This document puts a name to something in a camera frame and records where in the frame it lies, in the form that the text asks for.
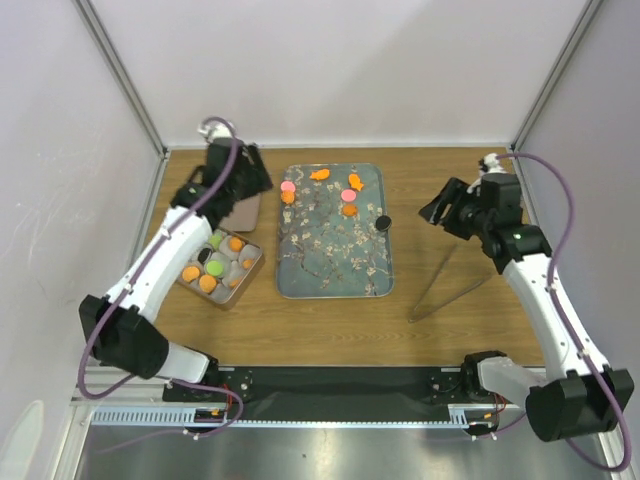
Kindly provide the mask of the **brown tin lid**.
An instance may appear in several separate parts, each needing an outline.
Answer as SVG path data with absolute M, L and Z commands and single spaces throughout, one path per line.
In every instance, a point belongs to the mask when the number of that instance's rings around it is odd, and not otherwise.
M 254 231 L 258 224 L 260 205 L 260 194 L 237 202 L 231 214 L 220 223 L 220 227 L 237 233 Z

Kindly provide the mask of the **orange waffle cookie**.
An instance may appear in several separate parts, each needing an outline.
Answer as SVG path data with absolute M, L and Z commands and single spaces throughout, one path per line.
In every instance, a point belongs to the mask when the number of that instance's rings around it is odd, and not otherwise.
M 231 237 L 229 240 L 229 248 L 234 252 L 240 252 L 244 246 L 244 241 L 237 237 Z

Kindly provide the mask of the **green round cookie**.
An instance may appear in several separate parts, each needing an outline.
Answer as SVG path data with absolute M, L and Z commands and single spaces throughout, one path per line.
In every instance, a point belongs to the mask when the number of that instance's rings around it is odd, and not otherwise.
M 221 235 L 218 234 L 214 234 L 212 235 L 209 240 L 208 243 L 214 248 L 214 249 L 218 249 L 221 242 L 223 240 L 223 237 Z
M 225 273 L 225 265 L 219 260 L 210 260 L 205 265 L 206 273 L 213 277 L 222 277 Z

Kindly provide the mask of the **green round cookie top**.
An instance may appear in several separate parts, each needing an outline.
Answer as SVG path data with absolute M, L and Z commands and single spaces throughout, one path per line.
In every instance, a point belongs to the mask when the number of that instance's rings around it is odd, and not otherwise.
M 219 260 L 210 260 L 205 265 L 206 273 L 213 277 L 222 277 L 225 273 L 225 265 Z

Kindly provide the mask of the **orange round cookie bottom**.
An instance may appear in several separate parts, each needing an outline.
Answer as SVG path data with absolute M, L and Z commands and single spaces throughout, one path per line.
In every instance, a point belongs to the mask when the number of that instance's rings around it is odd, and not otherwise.
M 200 276 L 200 269 L 194 265 L 186 266 L 181 273 L 182 280 L 187 284 L 197 280 Z

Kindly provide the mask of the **metal tongs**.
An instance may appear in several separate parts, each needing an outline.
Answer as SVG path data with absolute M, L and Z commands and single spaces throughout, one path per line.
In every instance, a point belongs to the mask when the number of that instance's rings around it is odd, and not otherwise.
M 494 275 L 493 264 L 475 257 L 470 247 L 451 244 L 411 309 L 408 323 L 421 322 L 444 307 L 486 284 Z

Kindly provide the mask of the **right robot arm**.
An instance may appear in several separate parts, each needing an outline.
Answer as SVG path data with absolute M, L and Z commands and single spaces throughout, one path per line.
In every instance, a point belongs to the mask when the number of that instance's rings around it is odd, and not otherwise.
M 462 394 L 474 402 L 497 394 L 517 405 L 544 442 L 614 430 L 634 382 L 590 340 L 558 275 L 550 272 L 552 249 L 538 226 L 523 221 L 518 178 L 489 173 L 471 187 L 452 177 L 419 214 L 457 238 L 480 240 L 520 300 L 543 352 L 544 376 L 499 351 L 467 355 Z

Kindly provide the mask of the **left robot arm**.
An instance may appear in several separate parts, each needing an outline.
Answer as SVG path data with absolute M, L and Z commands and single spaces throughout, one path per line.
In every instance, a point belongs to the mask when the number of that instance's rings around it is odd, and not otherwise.
M 204 245 L 236 203 L 270 190 L 271 177 L 256 144 L 233 138 L 212 141 L 205 162 L 175 192 L 163 222 L 129 271 L 103 296 L 86 296 L 79 317 L 86 346 L 77 386 L 89 359 L 126 372 L 129 379 L 184 383 L 198 400 L 220 388 L 217 360 L 169 341 L 154 325 L 159 309 L 188 260 Z

